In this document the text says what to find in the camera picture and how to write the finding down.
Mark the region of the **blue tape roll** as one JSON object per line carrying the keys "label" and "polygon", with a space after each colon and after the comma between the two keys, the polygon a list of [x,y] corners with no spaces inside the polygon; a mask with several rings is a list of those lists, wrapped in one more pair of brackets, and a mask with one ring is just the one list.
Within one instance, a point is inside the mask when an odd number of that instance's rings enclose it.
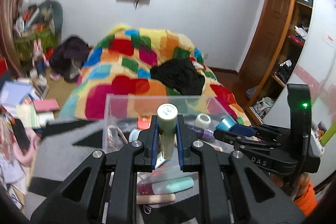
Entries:
{"label": "blue tape roll", "polygon": [[216,125],[215,129],[221,131],[229,131],[236,123],[236,119],[232,118],[231,116],[226,116]]}

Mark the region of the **mint green tube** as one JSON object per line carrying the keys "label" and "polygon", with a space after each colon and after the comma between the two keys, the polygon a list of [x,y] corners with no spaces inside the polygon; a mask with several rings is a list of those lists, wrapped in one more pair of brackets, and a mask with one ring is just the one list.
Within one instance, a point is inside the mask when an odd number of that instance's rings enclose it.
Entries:
{"label": "mint green tube", "polygon": [[156,182],[151,185],[155,195],[171,194],[190,189],[194,186],[194,180],[191,177],[181,177],[172,180]]}

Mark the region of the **beige red-capped tube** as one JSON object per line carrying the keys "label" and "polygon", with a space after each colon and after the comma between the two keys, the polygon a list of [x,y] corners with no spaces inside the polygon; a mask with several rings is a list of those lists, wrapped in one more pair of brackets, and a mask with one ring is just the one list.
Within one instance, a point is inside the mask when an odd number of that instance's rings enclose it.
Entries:
{"label": "beige red-capped tube", "polygon": [[142,195],[136,197],[136,203],[138,205],[155,205],[161,203],[174,202],[176,196],[172,194],[158,194],[158,195]]}

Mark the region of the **long pale green tube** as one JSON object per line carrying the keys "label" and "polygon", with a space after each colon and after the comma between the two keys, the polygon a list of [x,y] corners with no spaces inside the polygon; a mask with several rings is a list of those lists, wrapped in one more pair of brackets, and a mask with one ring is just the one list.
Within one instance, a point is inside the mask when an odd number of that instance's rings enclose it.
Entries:
{"label": "long pale green tube", "polygon": [[170,103],[165,103],[157,109],[158,127],[161,135],[162,156],[166,160],[173,157],[175,132],[177,128],[178,109]]}

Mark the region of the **purple mascara tube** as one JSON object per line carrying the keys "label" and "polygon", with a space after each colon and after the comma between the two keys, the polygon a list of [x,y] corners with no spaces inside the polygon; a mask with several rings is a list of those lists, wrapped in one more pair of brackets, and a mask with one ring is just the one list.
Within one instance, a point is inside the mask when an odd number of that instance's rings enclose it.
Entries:
{"label": "purple mascara tube", "polygon": [[190,124],[187,124],[186,127],[193,130],[193,132],[196,133],[198,139],[201,139],[201,140],[215,139],[214,133],[211,130],[202,129],[200,127],[193,126]]}

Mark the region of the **red foil packet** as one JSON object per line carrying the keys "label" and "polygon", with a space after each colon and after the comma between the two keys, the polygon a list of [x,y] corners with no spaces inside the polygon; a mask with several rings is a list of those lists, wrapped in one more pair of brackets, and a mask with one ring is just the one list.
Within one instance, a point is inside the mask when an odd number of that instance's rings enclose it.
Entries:
{"label": "red foil packet", "polygon": [[139,130],[147,130],[151,125],[151,116],[142,116],[138,117],[137,128]]}

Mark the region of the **white tape roll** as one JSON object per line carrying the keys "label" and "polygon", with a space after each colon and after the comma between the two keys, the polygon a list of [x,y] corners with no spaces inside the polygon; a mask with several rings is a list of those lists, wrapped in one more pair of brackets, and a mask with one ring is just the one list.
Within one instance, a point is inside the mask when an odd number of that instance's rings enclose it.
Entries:
{"label": "white tape roll", "polygon": [[200,113],[195,118],[194,125],[202,129],[209,129],[211,122],[211,117],[208,114]]}

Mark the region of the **clear plastic storage box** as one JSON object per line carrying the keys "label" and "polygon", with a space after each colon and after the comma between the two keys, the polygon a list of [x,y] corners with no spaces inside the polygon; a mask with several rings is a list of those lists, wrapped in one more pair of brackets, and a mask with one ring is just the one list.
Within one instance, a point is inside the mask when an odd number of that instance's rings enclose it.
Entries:
{"label": "clear plastic storage box", "polygon": [[138,172],[155,170],[158,153],[171,160],[178,152],[179,169],[183,173],[199,174],[201,188],[223,186],[222,166],[227,166],[229,155],[203,143],[194,131],[185,126],[183,116],[175,105],[164,103],[156,108],[150,127],[139,132],[136,139],[125,139],[114,152],[106,153],[104,168],[113,172],[113,189],[133,189]]}

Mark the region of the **wooden door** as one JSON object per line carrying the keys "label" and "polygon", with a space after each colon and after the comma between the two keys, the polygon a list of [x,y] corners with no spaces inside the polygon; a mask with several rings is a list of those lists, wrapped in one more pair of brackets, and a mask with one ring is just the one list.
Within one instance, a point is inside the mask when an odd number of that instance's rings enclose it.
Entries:
{"label": "wooden door", "polygon": [[240,77],[249,83],[259,83],[264,77],[279,44],[290,0],[267,0],[241,68]]}

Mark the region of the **colorful patchwork quilt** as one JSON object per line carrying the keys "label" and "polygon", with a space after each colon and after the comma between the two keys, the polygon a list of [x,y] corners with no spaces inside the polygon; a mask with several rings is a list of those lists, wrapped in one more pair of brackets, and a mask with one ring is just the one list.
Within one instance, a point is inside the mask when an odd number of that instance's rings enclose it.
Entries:
{"label": "colorful patchwork quilt", "polygon": [[180,96],[176,84],[153,79],[152,67],[169,60],[188,60],[204,81],[201,95],[210,96],[239,124],[250,125],[232,91],[222,85],[204,65],[203,55],[184,34],[169,30],[115,27],[90,51],[81,68],[77,87],[69,95],[59,115],[79,119],[102,119],[108,94],[120,96]]}

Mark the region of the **black clothing on bed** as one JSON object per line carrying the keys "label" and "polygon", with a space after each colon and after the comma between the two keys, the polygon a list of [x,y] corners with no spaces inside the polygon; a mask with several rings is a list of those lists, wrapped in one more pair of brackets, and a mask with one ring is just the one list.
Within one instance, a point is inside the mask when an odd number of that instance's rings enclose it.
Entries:
{"label": "black clothing on bed", "polygon": [[205,77],[195,69],[189,59],[171,59],[150,69],[151,78],[174,89],[183,96],[200,96]]}

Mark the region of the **grey black blanket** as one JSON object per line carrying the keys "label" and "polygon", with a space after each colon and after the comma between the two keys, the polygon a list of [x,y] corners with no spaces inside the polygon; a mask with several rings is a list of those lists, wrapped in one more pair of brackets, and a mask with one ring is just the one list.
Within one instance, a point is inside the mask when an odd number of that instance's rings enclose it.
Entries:
{"label": "grey black blanket", "polygon": [[[104,121],[71,117],[49,122],[33,161],[32,178],[25,199],[25,212],[31,218],[46,197],[93,151],[102,147]],[[198,223],[198,186],[176,194],[167,205],[138,205],[137,223]]]}

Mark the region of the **wooden wardrobe shelf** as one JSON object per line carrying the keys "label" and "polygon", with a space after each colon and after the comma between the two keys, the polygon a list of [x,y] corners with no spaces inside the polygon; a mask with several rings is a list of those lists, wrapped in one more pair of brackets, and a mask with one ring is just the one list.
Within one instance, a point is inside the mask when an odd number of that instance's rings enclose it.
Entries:
{"label": "wooden wardrobe shelf", "polygon": [[[264,0],[260,18],[266,2],[267,0]],[[307,41],[305,34],[309,32],[312,14],[313,0],[290,0],[288,15],[279,44],[264,77],[257,84],[242,80],[251,91],[245,110],[256,124],[262,123],[273,103],[285,89]]]}

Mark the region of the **pink flat box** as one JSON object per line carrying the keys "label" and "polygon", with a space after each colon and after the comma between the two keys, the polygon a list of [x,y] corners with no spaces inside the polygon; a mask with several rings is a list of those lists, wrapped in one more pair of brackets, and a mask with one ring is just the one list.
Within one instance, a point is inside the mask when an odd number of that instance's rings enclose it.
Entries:
{"label": "pink flat box", "polygon": [[59,104],[56,99],[34,100],[33,105],[35,111],[38,113],[60,110]]}

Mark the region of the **dark purple clothes pile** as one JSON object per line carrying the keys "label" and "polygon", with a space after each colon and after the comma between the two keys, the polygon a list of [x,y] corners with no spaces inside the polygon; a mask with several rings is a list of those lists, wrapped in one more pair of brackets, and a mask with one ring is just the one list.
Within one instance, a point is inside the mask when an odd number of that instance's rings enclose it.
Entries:
{"label": "dark purple clothes pile", "polygon": [[76,82],[90,51],[82,38],[68,37],[54,49],[49,59],[51,72],[60,75],[68,83]]}

